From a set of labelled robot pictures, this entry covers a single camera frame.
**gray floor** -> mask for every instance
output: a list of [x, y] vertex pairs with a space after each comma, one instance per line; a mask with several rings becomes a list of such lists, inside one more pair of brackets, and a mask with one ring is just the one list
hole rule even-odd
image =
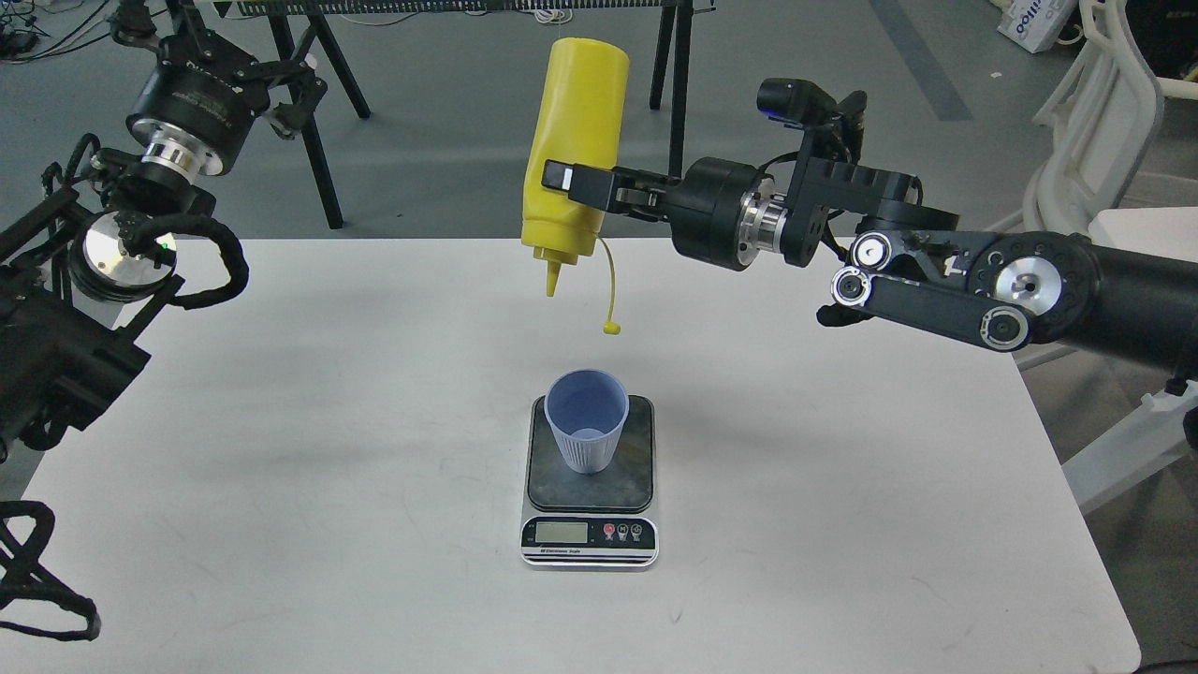
[[[62, 35], [95, 6], [86, 0], [43, 26]], [[229, 176], [202, 186], [218, 198], [217, 215], [246, 237], [518, 236], [545, 60], [559, 36], [606, 40], [630, 54], [621, 163], [665, 170], [668, 111], [646, 105], [657, 16], [582, 11], [559, 28], [515, 13], [423, 14], [389, 28], [334, 18], [375, 110], [358, 120], [322, 69], [334, 81], [317, 119], [350, 225], [325, 226], [303, 148], [265, 126], [254, 129]], [[686, 162], [712, 154], [757, 163], [794, 148], [795, 133], [766, 121], [754, 101], [763, 78], [800, 77], [837, 97], [853, 89], [870, 93], [865, 163], [919, 174], [927, 202], [962, 213], [966, 227], [998, 219], [1016, 207], [1048, 153], [1047, 130], [1028, 120], [1072, 53], [1028, 55], [994, 32], [997, 23], [998, 11], [984, 0], [719, 2], [695, 22]], [[261, 56], [272, 50], [264, 20], [212, 26]], [[134, 148], [123, 116], [151, 62], [145, 51], [102, 42], [61, 59], [0, 67], [0, 221], [37, 202], [41, 170], [65, 159], [81, 133]], [[1170, 107], [1145, 164], [1151, 184], [1136, 192], [1136, 204], [1198, 202], [1174, 182], [1198, 175], [1196, 121], [1198, 107]], [[665, 233], [660, 225], [615, 217], [604, 231]], [[352, 268], [352, 260], [331, 263]], [[1064, 460], [1162, 378], [1075, 356], [1027, 382]], [[1198, 467], [1184, 460], [1088, 518], [1144, 662], [1198, 656], [1196, 498]]]

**bottle nozzle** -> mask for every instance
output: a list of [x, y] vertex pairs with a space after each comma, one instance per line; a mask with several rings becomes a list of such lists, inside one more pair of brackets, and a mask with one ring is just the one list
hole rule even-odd
[[553, 291], [557, 290], [557, 275], [562, 272], [562, 262], [546, 260], [549, 262], [549, 272], [545, 274], [545, 296], [552, 297]]

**yellow squeeze bottle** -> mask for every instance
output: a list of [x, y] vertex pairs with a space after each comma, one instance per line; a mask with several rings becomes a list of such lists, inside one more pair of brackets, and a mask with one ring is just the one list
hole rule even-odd
[[533, 256], [549, 262], [547, 296], [557, 287], [563, 262], [577, 263], [579, 255], [594, 253], [604, 213], [543, 187], [545, 160], [604, 169], [616, 165], [627, 85], [628, 54], [618, 47], [581, 37], [553, 43], [525, 171], [520, 232]]

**bolt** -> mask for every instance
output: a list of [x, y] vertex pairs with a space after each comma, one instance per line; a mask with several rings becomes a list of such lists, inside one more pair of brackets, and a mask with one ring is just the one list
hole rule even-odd
[[840, 279], [840, 283], [836, 284], [836, 289], [840, 290], [841, 296], [846, 299], [855, 299], [861, 296], [861, 292], [865, 291], [865, 285], [861, 283], [860, 278], [855, 275], [846, 275]]
[[986, 332], [998, 342], [1011, 342], [1019, 333], [1019, 321], [1014, 315], [998, 314], [986, 323]]

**robotic arm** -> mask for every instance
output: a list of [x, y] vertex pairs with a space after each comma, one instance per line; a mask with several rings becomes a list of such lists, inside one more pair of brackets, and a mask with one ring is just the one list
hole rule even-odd
[[[924, 206], [919, 178], [858, 163], [865, 93], [836, 102], [810, 81], [767, 79], [757, 107], [804, 132], [799, 150], [751, 166], [704, 157], [682, 178], [546, 162], [541, 184], [570, 200], [665, 220], [683, 255], [736, 271], [760, 250], [806, 266], [821, 242], [845, 263], [821, 323], [879, 316], [952, 340], [1014, 352], [1061, 342], [1170, 374], [1198, 375], [1198, 265], [1095, 245], [1082, 236], [955, 231]], [[786, 193], [767, 172], [793, 160]], [[840, 248], [828, 219], [863, 217]]]
[[[42, 175], [46, 200], [0, 231], [0, 462], [18, 439], [46, 451], [67, 429], [98, 419], [150, 360], [134, 341], [163, 306], [208, 306], [246, 287], [241, 243], [212, 218], [216, 199], [195, 178], [228, 172], [260, 116], [294, 138], [327, 89], [304, 61], [314, 32], [290, 59], [264, 63], [207, 29], [190, 0], [167, 0], [167, 7], [174, 34], [161, 38], [145, 0], [122, 0], [109, 18], [117, 43], [150, 49], [157, 59], [126, 119], [140, 154], [84, 135], [65, 169], [54, 163]], [[268, 90], [280, 84], [291, 85], [295, 102], [272, 109]], [[99, 211], [79, 204], [79, 182], [99, 194]], [[217, 244], [225, 285], [179, 293], [180, 233]], [[103, 302], [147, 300], [127, 324], [109, 329], [73, 305], [72, 287]], [[7, 528], [12, 517], [35, 523], [24, 542]], [[53, 527], [43, 504], [0, 503], [0, 609], [17, 599], [49, 601], [83, 617], [86, 627], [54, 632], [5, 620], [0, 627], [95, 639], [95, 605], [38, 563]]]

